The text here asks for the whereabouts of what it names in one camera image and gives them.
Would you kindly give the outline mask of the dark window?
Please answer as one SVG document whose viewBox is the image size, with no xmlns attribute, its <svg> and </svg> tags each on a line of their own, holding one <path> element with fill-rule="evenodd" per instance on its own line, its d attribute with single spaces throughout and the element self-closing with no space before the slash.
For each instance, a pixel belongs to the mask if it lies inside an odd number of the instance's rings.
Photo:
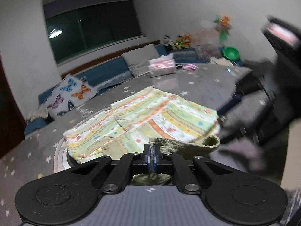
<svg viewBox="0 0 301 226">
<path fill-rule="evenodd" d="M 132 0 L 54 0 L 43 9 L 57 63 L 142 34 Z"/>
</svg>

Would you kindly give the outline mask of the beige crumpled cloth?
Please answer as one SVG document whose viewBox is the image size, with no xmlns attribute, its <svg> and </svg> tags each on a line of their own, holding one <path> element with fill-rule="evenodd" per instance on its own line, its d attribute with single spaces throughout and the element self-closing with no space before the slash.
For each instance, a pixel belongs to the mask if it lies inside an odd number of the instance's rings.
<svg viewBox="0 0 301 226">
<path fill-rule="evenodd" d="M 27 116 L 27 122 L 32 122 L 36 119 L 47 119 L 49 111 L 45 105 L 41 105 L 38 109 L 33 112 L 30 112 Z"/>
</svg>

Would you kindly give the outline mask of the green plastic bowl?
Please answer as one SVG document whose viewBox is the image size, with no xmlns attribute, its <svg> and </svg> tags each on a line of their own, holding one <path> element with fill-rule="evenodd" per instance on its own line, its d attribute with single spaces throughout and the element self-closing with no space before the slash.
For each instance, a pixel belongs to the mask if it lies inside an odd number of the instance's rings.
<svg viewBox="0 0 301 226">
<path fill-rule="evenodd" d="M 235 47 L 224 47 L 222 54 L 226 59 L 230 61 L 236 61 L 240 59 L 239 51 Z"/>
</svg>

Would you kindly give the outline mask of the panda plush toy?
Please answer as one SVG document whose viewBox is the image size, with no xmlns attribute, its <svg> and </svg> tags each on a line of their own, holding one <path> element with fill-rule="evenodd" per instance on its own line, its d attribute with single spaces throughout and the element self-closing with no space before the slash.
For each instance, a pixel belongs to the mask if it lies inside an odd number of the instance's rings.
<svg viewBox="0 0 301 226">
<path fill-rule="evenodd" d="M 162 40 L 162 45 L 164 45 L 165 49 L 170 51 L 174 48 L 174 42 L 171 40 L 171 38 L 168 35 L 165 35 Z"/>
</svg>

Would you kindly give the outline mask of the pink tissue box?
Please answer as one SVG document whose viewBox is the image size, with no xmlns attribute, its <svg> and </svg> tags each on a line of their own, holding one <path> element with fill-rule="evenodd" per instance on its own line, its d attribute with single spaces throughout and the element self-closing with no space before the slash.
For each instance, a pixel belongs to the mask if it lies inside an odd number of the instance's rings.
<svg viewBox="0 0 301 226">
<path fill-rule="evenodd" d="M 151 77 L 169 75 L 176 73 L 176 63 L 173 58 L 173 53 L 167 56 L 160 56 L 156 59 L 151 59 L 148 61 L 148 71 Z"/>
</svg>

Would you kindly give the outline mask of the grey star tablecloth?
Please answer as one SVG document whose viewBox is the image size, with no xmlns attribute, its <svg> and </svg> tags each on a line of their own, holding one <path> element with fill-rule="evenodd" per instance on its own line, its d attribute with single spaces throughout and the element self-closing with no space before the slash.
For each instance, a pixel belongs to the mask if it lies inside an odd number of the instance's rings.
<svg viewBox="0 0 301 226">
<path fill-rule="evenodd" d="M 199 64 L 193 73 L 179 70 L 157 78 L 142 75 L 108 90 L 26 136 L 25 140 L 1 158 L 1 225 L 20 225 L 21 220 L 14 204 L 18 189 L 32 180 L 53 174 L 54 167 L 66 160 L 67 155 L 60 143 L 66 130 L 148 86 L 216 110 L 231 98 L 235 82 L 248 71 L 244 67 L 229 70 L 223 66 Z M 280 184 L 287 139 L 287 134 L 284 134 L 264 148 L 247 139 L 234 140 L 215 151 L 211 158 Z"/>
</svg>

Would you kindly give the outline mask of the blue sofa bench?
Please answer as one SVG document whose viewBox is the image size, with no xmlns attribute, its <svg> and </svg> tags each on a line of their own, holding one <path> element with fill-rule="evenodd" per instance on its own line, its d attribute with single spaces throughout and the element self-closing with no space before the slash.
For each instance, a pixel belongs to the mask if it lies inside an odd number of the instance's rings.
<svg viewBox="0 0 301 226">
<path fill-rule="evenodd" d="M 155 45 L 155 49 L 159 56 L 167 56 L 168 52 L 162 44 Z M 176 64 L 209 64 L 204 60 L 199 60 L 196 55 L 195 49 L 184 49 L 171 51 L 174 54 Z M 123 56 L 119 56 L 110 59 L 106 62 L 102 62 L 90 69 L 87 69 L 81 73 L 75 75 L 78 78 L 84 78 L 90 86 L 98 88 L 98 95 L 111 89 L 113 86 L 124 82 L 125 80 L 133 78 L 133 74 L 130 72 Z M 42 92 L 38 96 L 39 105 L 43 104 L 46 99 L 51 95 L 56 86 Z M 53 119 L 48 116 L 46 119 L 38 118 L 33 121 L 29 121 L 24 131 L 24 136 L 31 134 L 32 132 L 45 127 L 53 122 Z"/>
</svg>

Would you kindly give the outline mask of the butterfly print pillow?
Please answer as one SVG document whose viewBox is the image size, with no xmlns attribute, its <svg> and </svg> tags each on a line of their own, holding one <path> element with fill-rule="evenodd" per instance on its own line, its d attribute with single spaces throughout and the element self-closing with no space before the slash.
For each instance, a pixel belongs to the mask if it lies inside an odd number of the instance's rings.
<svg viewBox="0 0 301 226">
<path fill-rule="evenodd" d="M 49 115 L 57 119 L 77 108 L 98 94 L 96 88 L 75 76 L 67 75 L 44 102 Z"/>
</svg>

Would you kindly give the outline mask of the patterned green children's jacket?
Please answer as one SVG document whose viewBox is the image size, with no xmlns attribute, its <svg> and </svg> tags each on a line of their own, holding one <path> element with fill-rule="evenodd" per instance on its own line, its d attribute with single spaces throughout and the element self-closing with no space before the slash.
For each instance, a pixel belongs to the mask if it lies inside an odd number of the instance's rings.
<svg viewBox="0 0 301 226">
<path fill-rule="evenodd" d="M 208 156 L 220 146 L 215 110 L 153 87 L 111 105 L 64 133 L 67 151 L 83 164 L 101 156 L 120 159 L 157 144 L 184 159 Z"/>
</svg>

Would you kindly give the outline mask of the yellow bear plush toy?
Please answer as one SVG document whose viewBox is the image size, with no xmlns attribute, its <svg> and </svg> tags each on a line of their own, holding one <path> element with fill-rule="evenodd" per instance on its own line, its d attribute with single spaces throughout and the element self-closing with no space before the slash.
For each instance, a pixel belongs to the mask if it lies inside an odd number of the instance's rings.
<svg viewBox="0 0 301 226">
<path fill-rule="evenodd" d="M 173 42 L 173 47 L 176 50 L 181 50 L 183 48 L 183 46 L 184 46 L 184 37 L 182 35 L 179 35 Z"/>
</svg>

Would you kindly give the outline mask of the orange fox plush toy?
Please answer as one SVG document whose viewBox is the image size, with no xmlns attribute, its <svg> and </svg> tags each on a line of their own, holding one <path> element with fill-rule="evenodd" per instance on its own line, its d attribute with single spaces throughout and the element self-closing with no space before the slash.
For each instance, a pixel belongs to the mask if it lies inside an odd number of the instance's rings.
<svg viewBox="0 0 301 226">
<path fill-rule="evenodd" d="M 191 36 L 188 34 L 183 36 L 183 48 L 191 48 Z"/>
</svg>

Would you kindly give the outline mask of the clear plastic toy box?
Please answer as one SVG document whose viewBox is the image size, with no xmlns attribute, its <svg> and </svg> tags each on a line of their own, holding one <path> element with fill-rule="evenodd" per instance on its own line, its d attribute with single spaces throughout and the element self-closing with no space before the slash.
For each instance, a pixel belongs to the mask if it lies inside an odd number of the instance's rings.
<svg viewBox="0 0 301 226">
<path fill-rule="evenodd" d="M 200 61 L 209 62 L 210 58 L 222 58 L 222 52 L 220 48 L 215 45 L 197 45 L 195 52 Z"/>
</svg>

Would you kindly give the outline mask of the round black induction cooktop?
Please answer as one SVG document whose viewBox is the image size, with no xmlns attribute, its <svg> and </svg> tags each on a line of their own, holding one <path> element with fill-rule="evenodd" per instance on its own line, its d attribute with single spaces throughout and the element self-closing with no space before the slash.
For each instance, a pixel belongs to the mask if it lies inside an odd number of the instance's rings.
<svg viewBox="0 0 301 226">
<path fill-rule="evenodd" d="M 69 153 L 66 153 L 66 158 L 70 167 L 75 167 L 79 165 L 77 161 L 69 155 Z"/>
</svg>

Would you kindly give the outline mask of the colourful pinwheel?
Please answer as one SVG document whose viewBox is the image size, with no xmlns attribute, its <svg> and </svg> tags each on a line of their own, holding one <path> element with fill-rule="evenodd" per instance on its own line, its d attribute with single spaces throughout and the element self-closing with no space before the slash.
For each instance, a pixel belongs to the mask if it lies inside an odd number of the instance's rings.
<svg viewBox="0 0 301 226">
<path fill-rule="evenodd" d="M 216 24 L 216 29 L 219 33 L 220 43 L 224 43 L 228 39 L 229 31 L 232 29 L 230 22 L 231 22 L 231 18 L 225 14 L 217 15 L 214 21 L 214 23 Z"/>
</svg>

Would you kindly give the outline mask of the beige folded cloth on sofa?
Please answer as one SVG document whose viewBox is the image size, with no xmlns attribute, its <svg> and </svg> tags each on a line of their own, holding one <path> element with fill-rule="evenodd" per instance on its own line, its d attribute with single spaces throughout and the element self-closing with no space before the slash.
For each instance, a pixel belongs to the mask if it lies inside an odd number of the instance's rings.
<svg viewBox="0 0 301 226">
<path fill-rule="evenodd" d="M 226 67 L 232 67 L 233 64 L 231 61 L 227 60 L 226 58 L 222 57 L 222 58 L 215 58 L 215 57 L 211 57 L 210 64 L 214 64 L 214 65 L 220 65 L 220 66 L 226 66 Z"/>
</svg>

